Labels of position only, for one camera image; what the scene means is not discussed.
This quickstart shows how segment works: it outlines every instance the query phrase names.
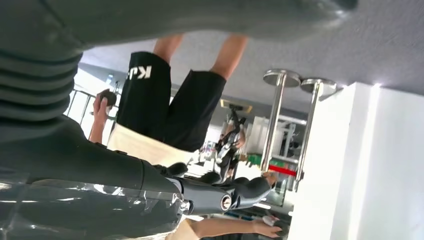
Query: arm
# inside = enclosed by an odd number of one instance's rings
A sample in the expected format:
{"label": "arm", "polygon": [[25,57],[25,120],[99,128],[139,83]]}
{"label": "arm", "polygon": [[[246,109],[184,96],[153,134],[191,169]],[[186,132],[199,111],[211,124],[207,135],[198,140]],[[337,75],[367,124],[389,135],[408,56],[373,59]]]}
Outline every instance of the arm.
{"label": "arm", "polygon": [[94,123],[91,127],[88,140],[93,143],[102,143],[103,130],[105,129],[106,120],[108,119],[108,100],[106,97],[100,99],[102,93],[97,94],[93,103]]}
{"label": "arm", "polygon": [[274,238],[277,237],[276,232],[281,231],[281,228],[268,226],[261,220],[245,221],[225,218],[203,219],[194,222],[191,228],[199,238],[226,234],[262,234]]}
{"label": "arm", "polygon": [[91,133],[88,140],[93,143],[102,143],[103,140],[103,130],[105,129],[105,124],[103,122],[94,121],[93,126],[91,127]]}

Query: fingers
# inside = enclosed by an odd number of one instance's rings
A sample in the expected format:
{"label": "fingers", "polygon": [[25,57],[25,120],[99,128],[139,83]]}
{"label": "fingers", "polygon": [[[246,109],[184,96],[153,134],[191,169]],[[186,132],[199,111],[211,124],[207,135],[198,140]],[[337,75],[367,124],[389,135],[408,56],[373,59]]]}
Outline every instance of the fingers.
{"label": "fingers", "polygon": [[274,221],[278,221],[278,220],[280,220],[278,217],[276,217],[276,216],[270,216],[271,218],[272,218],[272,220],[274,220]]}
{"label": "fingers", "polygon": [[272,228],[271,228],[271,232],[273,232],[273,233],[276,233],[276,232],[279,232],[279,231],[281,231],[282,229],[281,229],[281,227],[279,227],[279,226],[273,226]]}
{"label": "fingers", "polygon": [[270,186],[273,186],[278,181],[278,178],[272,175],[266,176],[265,179]]}
{"label": "fingers", "polygon": [[262,176],[265,177],[265,178],[270,176],[270,175],[271,175],[271,173],[269,171],[262,173]]}
{"label": "fingers", "polygon": [[95,113],[97,113],[100,110],[100,105],[102,102],[101,96],[104,92],[109,92],[109,89],[105,89],[99,93],[97,93],[97,95],[95,96],[95,100],[93,102],[93,110]]}
{"label": "fingers", "polygon": [[275,238],[278,238],[279,236],[276,233],[271,233],[270,235],[268,235],[268,237],[275,239]]}
{"label": "fingers", "polygon": [[95,113],[99,111],[100,108],[100,93],[95,96],[95,100],[93,102],[93,110]]}
{"label": "fingers", "polygon": [[100,103],[99,112],[100,113],[106,113],[106,108],[108,107],[108,99],[106,97],[103,97]]}

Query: hand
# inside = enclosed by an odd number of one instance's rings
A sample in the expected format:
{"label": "hand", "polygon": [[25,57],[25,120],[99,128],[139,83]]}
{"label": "hand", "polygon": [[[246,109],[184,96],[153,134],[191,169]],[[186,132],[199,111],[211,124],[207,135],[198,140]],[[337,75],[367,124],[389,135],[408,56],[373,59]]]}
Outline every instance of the hand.
{"label": "hand", "polygon": [[274,184],[276,184],[276,182],[278,181],[278,177],[270,171],[264,172],[262,174],[262,177],[264,177],[266,179],[266,181],[268,182],[268,184],[272,187]]}
{"label": "hand", "polygon": [[237,149],[240,149],[241,147],[243,147],[244,144],[245,144],[245,141],[242,139],[239,139],[238,141],[235,142],[235,147]]}
{"label": "hand", "polygon": [[278,226],[268,226],[262,220],[254,220],[253,222],[253,230],[257,234],[261,234],[270,238],[277,238],[277,232],[281,231],[281,228]]}
{"label": "hand", "polygon": [[103,92],[97,94],[93,103],[93,116],[96,124],[105,124],[108,119],[108,99],[106,97],[100,99]]}

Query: hand holding dumbbell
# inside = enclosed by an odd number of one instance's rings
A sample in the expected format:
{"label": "hand holding dumbbell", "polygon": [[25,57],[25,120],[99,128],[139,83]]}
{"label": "hand holding dumbbell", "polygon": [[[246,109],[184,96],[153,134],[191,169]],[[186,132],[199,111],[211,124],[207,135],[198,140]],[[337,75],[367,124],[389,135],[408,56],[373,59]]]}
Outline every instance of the hand holding dumbbell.
{"label": "hand holding dumbbell", "polygon": [[272,238],[285,237],[287,234],[289,234],[289,228],[287,224],[274,216],[263,216],[262,221],[270,227],[279,228],[279,230],[275,233],[276,236],[273,236]]}
{"label": "hand holding dumbbell", "polygon": [[255,219],[252,223],[255,233],[267,236],[269,238],[278,238],[278,233],[282,230],[279,226],[268,224],[266,221],[264,221],[263,218]]}
{"label": "hand holding dumbbell", "polygon": [[108,113],[116,102],[117,96],[109,89],[98,93],[93,103],[94,123],[105,124],[108,119]]}

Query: dumbbell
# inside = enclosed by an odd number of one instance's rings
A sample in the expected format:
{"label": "dumbbell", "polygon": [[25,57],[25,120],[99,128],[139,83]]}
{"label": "dumbbell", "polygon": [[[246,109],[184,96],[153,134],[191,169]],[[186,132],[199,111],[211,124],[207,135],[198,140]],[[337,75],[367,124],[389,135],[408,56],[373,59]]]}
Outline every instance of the dumbbell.
{"label": "dumbbell", "polygon": [[270,216],[263,216],[262,221],[268,226],[281,228],[281,231],[276,233],[279,237],[285,237],[289,234],[289,228],[287,224],[281,220],[275,220]]}
{"label": "dumbbell", "polygon": [[109,89],[106,89],[100,93],[100,99],[106,98],[107,99],[107,106],[113,106],[117,103],[117,95]]}

